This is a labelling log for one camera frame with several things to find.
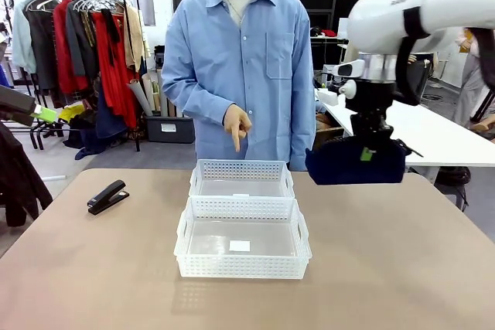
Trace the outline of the cardboard tube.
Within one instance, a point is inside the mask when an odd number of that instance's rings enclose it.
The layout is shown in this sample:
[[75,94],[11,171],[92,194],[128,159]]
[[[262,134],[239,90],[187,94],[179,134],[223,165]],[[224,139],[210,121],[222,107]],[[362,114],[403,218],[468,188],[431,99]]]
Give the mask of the cardboard tube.
[[158,92],[159,92],[159,103],[160,103],[160,116],[167,117],[168,116],[168,104],[167,98],[163,91],[162,86],[162,70],[157,69],[157,84],[158,84]]
[[148,73],[142,75],[142,82],[143,82],[143,87],[145,89],[145,95],[148,101],[148,105],[150,107],[151,112],[153,112],[155,110],[153,83]]

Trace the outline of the large white perforated plastic basket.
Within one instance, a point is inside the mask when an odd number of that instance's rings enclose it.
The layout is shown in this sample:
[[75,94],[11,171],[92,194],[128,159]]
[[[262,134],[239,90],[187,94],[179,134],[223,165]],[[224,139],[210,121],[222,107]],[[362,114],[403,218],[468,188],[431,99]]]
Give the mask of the large white perforated plastic basket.
[[312,259],[293,198],[191,196],[176,234],[182,277],[301,280]]

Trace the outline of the person in pink sweater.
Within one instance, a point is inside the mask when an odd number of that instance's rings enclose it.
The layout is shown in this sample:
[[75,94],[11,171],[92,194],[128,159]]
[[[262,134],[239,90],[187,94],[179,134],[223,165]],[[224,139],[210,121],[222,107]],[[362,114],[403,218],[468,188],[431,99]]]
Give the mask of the person in pink sweater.
[[456,39],[459,48],[467,51],[467,57],[462,72],[459,99],[452,116],[455,123],[465,128],[469,127],[470,115],[485,86],[480,70],[478,44],[474,36],[468,36],[468,31],[463,29]]

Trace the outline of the black bag under table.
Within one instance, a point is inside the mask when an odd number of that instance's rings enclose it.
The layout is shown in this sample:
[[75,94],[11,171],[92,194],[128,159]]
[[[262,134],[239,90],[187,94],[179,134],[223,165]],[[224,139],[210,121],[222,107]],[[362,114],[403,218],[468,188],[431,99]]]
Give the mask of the black bag under table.
[[441,167],[435,180],[435,186],[441,186],[456,192],[460,196],[466,194],[465,186],[471,181],[471,171],[464,166]]

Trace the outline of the person's right forearm blue sleeve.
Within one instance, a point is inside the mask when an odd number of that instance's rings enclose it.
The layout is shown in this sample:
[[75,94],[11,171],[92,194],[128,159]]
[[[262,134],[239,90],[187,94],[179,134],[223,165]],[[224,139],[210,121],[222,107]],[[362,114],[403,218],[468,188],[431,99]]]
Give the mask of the person's right forearm blue sleeve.
[[195,78],[162,76],[166,96],[193,119],[223,125],[227,109],[234,103],[201,87]]

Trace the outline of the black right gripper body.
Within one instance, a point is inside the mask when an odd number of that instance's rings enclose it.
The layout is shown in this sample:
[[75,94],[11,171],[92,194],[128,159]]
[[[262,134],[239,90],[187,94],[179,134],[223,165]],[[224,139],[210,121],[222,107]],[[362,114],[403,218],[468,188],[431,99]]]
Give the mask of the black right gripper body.
[[353,132],[392,132],[386,123],[387,109],[393,103],[394,84],[375,83],[369,80],[348,80],[343,85],[345,106]]

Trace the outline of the red hanging jacket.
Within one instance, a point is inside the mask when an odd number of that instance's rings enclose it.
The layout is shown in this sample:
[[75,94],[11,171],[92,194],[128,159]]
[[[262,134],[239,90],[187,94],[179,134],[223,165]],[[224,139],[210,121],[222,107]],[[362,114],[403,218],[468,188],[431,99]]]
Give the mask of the red hanging jacket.
[[53,10],[58,83],[64,94],[73,94],[88,88],[87,78],[77,77],[73,71],[66,28],[67,8],[70,2],[71,0],[63,0]]

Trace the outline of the black hanging coat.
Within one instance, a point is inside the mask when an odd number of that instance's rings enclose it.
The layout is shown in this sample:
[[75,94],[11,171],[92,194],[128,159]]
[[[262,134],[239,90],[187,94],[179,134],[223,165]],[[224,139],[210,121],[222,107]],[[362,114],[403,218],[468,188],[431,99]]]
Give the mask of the black hanging coat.
[[24,14],[29,23],[39,85],[44,90],[55,89],[58,87],[58,74],[53,13],[28,9]]

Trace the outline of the brown cardboard box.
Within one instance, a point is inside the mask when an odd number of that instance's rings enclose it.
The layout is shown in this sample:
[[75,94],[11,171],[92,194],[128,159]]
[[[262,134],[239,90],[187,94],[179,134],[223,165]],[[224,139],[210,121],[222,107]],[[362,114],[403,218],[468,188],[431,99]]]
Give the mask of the brown cardboard box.
[[328,114],[316,114],[316,140],[325,142],[343,137],[344,129]]

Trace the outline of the grey paper roll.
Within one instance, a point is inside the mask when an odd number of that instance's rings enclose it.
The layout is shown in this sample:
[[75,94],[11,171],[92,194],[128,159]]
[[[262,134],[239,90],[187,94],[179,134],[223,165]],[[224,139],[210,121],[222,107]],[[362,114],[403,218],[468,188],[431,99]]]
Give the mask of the grey paper roll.
[[128,87],[135,95],[145,115],[148,117],[152,116],[153,115],[152,109],[150,107],[149,101],[145,95],[145,91],[143,90],[140,81],[136,79],[132,79],[130,80]]

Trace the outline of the beige hanging coat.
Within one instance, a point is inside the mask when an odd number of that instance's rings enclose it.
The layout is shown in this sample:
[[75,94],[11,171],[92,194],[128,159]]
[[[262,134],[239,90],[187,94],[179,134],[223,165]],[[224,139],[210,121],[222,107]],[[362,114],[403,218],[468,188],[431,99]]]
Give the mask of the beige hanging coat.
[[131,5],[124,11],[124,45],[127,67],[134,67],[136,71],[150,57],[150,49],[145,32],[142,30],[142,12]]

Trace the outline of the dark blue denim garment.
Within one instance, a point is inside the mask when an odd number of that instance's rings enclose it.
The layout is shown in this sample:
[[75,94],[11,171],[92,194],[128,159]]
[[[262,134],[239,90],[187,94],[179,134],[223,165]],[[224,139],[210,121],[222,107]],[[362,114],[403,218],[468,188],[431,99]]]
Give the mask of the dark blue denim garment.
[[82,144],[82,148],[75,155],[76,160],[99,155],[108,148],[118,145],[128,131],[124,118],[114,114],[108,106],[101,83],[97,92],[97,109],[85,111],[72,120],[73,128],[78,130]]

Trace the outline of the black stapler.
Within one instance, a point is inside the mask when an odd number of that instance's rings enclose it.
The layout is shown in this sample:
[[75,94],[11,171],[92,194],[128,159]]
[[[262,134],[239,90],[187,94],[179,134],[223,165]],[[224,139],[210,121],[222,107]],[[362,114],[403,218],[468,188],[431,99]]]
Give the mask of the black stapler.
[[112,182],[87,202],[88,212],[96,216],[129,197],[129,193],[124,190],[125,186],[125,182],[120,179]]

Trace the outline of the person's left forearm blue sleeve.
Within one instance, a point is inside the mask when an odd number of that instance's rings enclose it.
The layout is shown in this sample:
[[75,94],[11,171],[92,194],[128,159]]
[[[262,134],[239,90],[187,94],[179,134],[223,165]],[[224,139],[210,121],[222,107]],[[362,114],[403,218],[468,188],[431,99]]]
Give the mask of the person's left forearm blue sleeve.
[[306,150],[311,149],[316,136],[316,100],[314,90],[295,92],[292,100],[291,152],[289,168],[293,172],[306,170]]

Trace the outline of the navy blue fabric pouch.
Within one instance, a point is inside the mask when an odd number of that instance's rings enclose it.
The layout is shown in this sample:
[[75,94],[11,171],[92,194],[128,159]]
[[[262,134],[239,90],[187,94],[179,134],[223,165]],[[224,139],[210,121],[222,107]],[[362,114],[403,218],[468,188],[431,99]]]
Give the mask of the navy blue fabric pouch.
[[361,161],[363,145],[357,137],[340,138],[306,150],[306,169],[317,185],[396,184],[405,173],[411,149],[400,140],[378,145],[370,161]]

